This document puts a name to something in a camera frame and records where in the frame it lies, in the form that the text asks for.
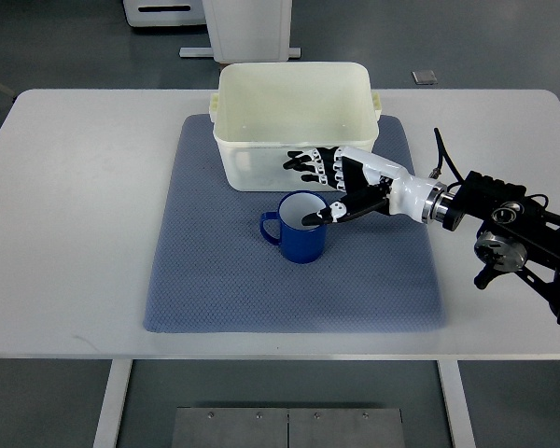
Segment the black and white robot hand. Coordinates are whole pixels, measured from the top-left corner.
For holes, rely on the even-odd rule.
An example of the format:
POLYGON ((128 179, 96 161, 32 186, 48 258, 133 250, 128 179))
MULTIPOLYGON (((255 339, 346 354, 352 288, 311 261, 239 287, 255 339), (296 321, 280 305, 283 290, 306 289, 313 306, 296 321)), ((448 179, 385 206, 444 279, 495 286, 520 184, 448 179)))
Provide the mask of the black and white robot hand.
POLYGON ((427 223, 435 216, 445 186, 411 175, 402 165, 355 147, 319 147, 289 151, 286 170, 343 193, 340 200, 305 216, 304 225, 343 223, 377 211, 427 223))

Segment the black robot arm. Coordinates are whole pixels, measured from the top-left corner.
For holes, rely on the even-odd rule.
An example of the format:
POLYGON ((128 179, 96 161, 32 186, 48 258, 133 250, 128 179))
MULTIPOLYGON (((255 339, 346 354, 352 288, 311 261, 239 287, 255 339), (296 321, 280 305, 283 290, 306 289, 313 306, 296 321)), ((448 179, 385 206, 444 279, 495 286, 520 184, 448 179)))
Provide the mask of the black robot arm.
POLYGON ((484 289, 497 277, 513 273, 549 303, 560 325, 560 216, 547 210, 549 199, 540 203, 538 195, 528 195, 524 186, 477 172, 462 176, 440 131, 435 129, 434 134, 438 166, 430 177, 438 178, 447 164, 456 182, 429 200, 428 217, 448 231, 454 231, 465 216, 479 219, 474 252, 484 267, 475 286, 484 289))

